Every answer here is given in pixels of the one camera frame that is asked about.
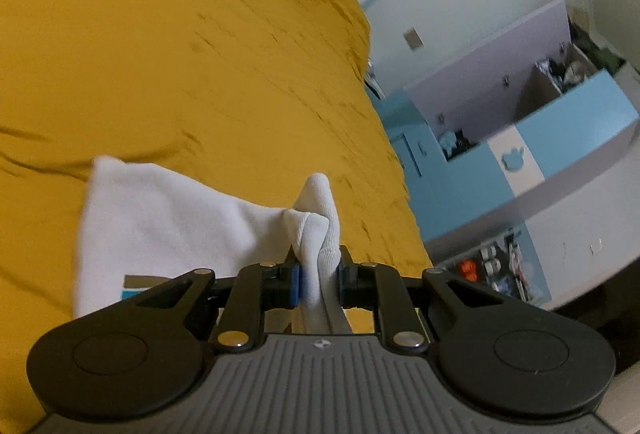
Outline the white Nevada sweatshirt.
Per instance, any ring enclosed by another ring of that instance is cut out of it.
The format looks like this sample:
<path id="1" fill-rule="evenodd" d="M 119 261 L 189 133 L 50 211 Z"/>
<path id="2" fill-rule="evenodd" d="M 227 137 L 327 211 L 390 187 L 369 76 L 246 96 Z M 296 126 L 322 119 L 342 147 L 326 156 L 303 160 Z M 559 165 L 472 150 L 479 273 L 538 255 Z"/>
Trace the white Nevada sweatshirt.
<path id="1" fill-rule="evenodd" d="M 268 207 L 155 164 L 98 157 L 78 231 L 74 314 L 193 269 L 234 277 L 251 264 L 279 263 L 288 252 L 303 278 L 294 331 L 350 332 L 337 298 L 340 221 L 326 175 L 311 175 L 292 206 Z"/>

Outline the shelf with small toys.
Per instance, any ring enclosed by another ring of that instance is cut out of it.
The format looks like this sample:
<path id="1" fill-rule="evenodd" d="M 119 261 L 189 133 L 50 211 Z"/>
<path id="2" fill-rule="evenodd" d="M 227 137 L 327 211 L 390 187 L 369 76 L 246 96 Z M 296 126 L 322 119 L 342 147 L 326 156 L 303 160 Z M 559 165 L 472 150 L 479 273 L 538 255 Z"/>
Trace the shelf with small toys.
<path id="1" fill-rule="evenodd" d="M 518 224 L 438 263 L 485 287 L 542 307 L 551 301 L 544 269 L 525 224 Z"/>

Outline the blue white storage cabinet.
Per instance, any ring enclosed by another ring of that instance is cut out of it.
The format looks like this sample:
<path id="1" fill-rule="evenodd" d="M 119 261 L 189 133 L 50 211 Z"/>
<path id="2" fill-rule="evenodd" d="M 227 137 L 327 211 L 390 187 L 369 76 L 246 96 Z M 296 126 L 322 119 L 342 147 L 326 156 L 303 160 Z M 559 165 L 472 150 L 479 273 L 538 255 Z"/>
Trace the blue white storage cabinet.
<path id="1" fill-rule="evenodd" d="M 639 122 L 555 0 L 375 102 L 431 251 L 531 217 L 615 164 Z"/>

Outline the mustard yellow quilted bedspread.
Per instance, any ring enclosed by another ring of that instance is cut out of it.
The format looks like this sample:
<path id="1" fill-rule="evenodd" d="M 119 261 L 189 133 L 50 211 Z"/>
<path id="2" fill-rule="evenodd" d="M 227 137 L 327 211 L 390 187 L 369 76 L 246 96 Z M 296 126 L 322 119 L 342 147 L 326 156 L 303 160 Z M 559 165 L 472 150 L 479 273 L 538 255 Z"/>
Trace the mustard yellow quilted bedspread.
<path id="1" fill-rule="evenodd" d="M 153 163 L 261 205 L 329 177 L 341 240 L 430 264 L 363 75 L 356 0 L 1 0 L 1 428 L 42 416 L 29 348 L 72 316 L 92 162 Z"/>

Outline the wall switch plate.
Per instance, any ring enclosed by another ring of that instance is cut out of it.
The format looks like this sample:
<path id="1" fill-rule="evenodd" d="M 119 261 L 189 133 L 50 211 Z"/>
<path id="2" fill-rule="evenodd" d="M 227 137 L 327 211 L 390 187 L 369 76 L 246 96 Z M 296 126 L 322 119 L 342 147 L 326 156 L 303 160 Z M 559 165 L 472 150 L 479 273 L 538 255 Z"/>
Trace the wall switch plate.
<path id="1" fill-rule="evenodd" d="M 417 50 L 423 47 L 423 40 L 415 28 L 410 28 L 404 34 L 405 41 L 411 50 Z"/>

